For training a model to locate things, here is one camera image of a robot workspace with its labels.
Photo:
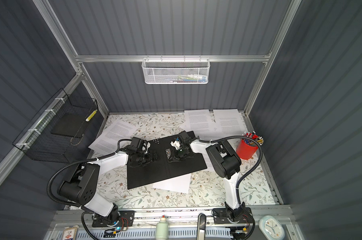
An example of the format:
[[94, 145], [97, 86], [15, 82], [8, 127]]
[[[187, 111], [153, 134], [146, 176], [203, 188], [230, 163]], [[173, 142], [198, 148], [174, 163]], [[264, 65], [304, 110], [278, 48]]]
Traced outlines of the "red folder with black inside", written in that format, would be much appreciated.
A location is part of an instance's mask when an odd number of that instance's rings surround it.
[[144, 167], [127, 166], [127, 188], [129, 190], [179, 177], [182, 175], [202, 171], [207, 168], [202, 154], [182, 162], [168, 162], [170, 156], [170, 142], [176, 135], [149, 141], [149, 150], [157, 152], [157, 161]]

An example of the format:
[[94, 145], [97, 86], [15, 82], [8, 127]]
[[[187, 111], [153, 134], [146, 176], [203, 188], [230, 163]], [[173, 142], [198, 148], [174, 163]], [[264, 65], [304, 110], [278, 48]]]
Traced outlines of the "printed paper sheet under right arm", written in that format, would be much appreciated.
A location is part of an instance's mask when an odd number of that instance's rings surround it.
[[213, 164], [208, 156], [208, 154], [202, 154], [203, 158], [204, 158], [204, 161], [205, 161], [205, 164], [207, 166], [206, 169], [204, 169], [203, 171], [207, 171], [207, 172], [215, 172], [214, 170], [214, 167], [213, 167]]

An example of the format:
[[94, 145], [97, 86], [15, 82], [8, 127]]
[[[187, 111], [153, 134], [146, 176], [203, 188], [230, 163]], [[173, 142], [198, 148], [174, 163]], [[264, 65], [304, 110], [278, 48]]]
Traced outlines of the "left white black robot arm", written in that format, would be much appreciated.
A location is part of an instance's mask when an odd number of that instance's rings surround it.
[[119, 140], [117, 150], [111, 154], [73, 162], [57, 194], [89, 213], [109, 217], [118, 207], [97, 193], [99, 176], [122, 166], [144, 167], [158, 159], [159, 155], [150, 150], [148, 141], [136, 137]]

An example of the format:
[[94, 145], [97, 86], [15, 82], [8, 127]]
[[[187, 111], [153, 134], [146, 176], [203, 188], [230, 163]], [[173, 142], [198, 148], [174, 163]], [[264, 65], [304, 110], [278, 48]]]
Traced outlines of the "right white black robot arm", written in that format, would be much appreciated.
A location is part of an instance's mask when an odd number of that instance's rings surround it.
[[176, 135], [171, 145], [171, 157], [185, 160], [196, 154], [208, 155], [215, 173], [224, 179], [226, 191], [226, 207], [236, 210], [240, 207], [237, 182], [242, 161], [228, 140], [241, 139], [242, 136], [229, 136], [217, 140], [191, 138], [183, 131]]

